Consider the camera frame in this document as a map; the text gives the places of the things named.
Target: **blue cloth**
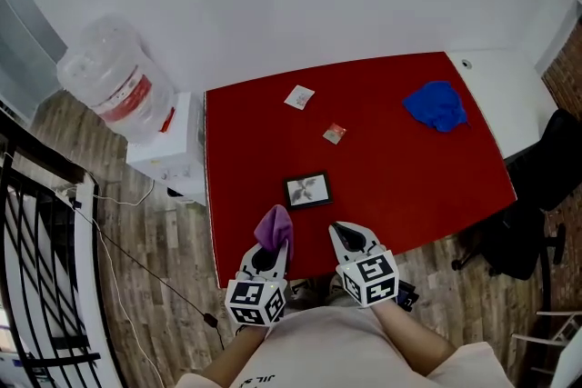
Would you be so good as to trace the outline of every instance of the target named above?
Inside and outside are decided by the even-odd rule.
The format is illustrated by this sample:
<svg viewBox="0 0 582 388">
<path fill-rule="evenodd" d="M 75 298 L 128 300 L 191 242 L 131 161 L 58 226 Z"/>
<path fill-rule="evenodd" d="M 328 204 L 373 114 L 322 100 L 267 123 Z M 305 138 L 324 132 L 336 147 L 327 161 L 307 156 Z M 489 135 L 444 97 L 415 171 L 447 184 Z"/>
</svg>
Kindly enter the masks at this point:
<svg viewBox="0 0 582 388">
<path fill-rule="evenodd" d="M 419 122 L 448 133 L 467 122 L 467 113 L 457 91 L 448 81 L 432 81 L 402 101 Z"/>
</svg>

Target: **red label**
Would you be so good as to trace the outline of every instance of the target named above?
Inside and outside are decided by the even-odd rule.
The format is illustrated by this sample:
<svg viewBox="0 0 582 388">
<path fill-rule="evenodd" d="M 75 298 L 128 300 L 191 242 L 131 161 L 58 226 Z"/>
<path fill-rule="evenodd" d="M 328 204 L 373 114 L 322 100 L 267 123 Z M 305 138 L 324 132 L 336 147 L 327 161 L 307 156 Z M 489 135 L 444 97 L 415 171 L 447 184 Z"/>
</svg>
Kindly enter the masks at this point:
<svg viewBox="0 0 582 388">
<path fill-rule="evenodd" d="M 164 124 L 162 124 L 162 129 L 160 130 L 160 133 L 165 133 L 167 131 L 167 129 L 170 127 L 170 124 L 172 123 L 172 119 L 174 118 L 174 111 L 175 111 L 175 108 L 172 107 L 172 110 L 170 110 L 170 113 L 168 114 L 166 120 L 164 121 Z"/>
<path fill-rule="evenodd" d="M 141 104 L 151 89 L 152 84 L 146 78 L 146 75 L 142 75 L 142 79 L 139 80 L 139 83 L 137 83 L 137 86 L 128 97 L 126 97 L 117 107 L 112 108 L 111 110 L 107 110 L 99 116 L 106 122 L 110 123 L 117 122 L 122 118 L 125 118 L 131 114 L 138 105 Z"/>
</svg>

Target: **plastic water bottle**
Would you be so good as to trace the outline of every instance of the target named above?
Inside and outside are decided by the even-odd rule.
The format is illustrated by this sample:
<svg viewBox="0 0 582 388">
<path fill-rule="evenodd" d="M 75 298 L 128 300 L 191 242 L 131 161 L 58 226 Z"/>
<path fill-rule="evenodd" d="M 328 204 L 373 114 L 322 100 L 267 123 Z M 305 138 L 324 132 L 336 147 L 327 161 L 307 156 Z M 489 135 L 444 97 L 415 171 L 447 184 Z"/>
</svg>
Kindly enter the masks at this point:
<svg viewBox="0 0 582 388">
<path fill-rule="evenodd" d="M 115 133 L 140 144 L 164 130 L 174 87 L 142 50 L 136 30 L 116 16 L 88 25 L 57 64 L 58 80 Z"/>
</svg>

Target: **table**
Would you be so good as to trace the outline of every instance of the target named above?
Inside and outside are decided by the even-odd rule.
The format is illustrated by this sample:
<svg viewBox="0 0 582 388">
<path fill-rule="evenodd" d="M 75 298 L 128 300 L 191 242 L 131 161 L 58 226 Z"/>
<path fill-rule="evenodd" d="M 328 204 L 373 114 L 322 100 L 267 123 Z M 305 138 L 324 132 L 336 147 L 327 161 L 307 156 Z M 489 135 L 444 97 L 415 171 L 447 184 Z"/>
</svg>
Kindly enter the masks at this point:
<svg viewBox="0 0 582 388">
<path fill-rule="evenodd" d="M 537 143 L 557 110 L 534 66 L 513 49 L 447 52 L 505 159 Z"/>
<path fill-rule="evenodd" d="M 402 100 L 434 80 L 459 92 L 469 124 L 442 134 Z M 283 101 L 295 85 L 316 91 L 299 111 Z M 322 137 L 332 124 L 338 145 Z M 327 170 L 332 204 L 290 213 L 296 254 L 287 279 L 332 272 L 327 227 L 371 228 L 394 254 L 430 243 L 515 201 L 487 122 L 445 53 L 309 68 L 206 93 L 206 175 L 219 285 L 235 276 L 254 229 L 284 204 L 283 179 Z"/>
</svg>

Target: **purple cloth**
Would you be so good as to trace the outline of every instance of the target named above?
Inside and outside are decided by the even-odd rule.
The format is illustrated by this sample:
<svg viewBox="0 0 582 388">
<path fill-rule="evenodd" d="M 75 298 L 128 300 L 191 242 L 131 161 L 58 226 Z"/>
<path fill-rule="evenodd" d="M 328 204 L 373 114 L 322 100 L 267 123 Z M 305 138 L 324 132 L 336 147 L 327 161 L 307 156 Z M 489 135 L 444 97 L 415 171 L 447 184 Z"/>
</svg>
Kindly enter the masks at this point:
<svg viewBox="0 0 582 388">
<path fill-rule="evenodd" d="M 283 205 L 274 205 L 255 228 L 255 238 L 267 251 L 279 250 L 287 239 L 289 260 L 293 259 L 293 223 Z"/>
</svg>

